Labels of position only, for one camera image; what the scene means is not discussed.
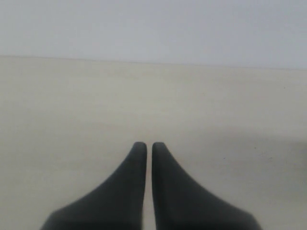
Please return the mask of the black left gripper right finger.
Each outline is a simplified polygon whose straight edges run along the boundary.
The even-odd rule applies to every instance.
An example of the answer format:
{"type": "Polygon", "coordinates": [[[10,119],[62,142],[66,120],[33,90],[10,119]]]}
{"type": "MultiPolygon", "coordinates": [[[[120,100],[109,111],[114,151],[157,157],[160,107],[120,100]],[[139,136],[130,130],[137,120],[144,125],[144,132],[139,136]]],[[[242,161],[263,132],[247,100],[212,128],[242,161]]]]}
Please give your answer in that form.
{"type": "Polygon", "coordinates": [[[158,230],[260,230],[245,212],[197,183],[166,144],[152,146],[152,193],[158,230]]]}

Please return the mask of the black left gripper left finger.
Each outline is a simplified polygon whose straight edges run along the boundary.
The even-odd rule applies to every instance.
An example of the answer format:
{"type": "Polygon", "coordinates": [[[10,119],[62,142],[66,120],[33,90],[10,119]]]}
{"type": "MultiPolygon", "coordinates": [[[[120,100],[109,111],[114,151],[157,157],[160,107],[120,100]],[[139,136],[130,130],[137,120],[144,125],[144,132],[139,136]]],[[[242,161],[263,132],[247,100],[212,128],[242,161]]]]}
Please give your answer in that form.
{"type": "Polygon", "coordinates": [[[43,230],[140,230],[147,147],[135,142],[124,161],[96,189],[48,217],[43,230]]]}

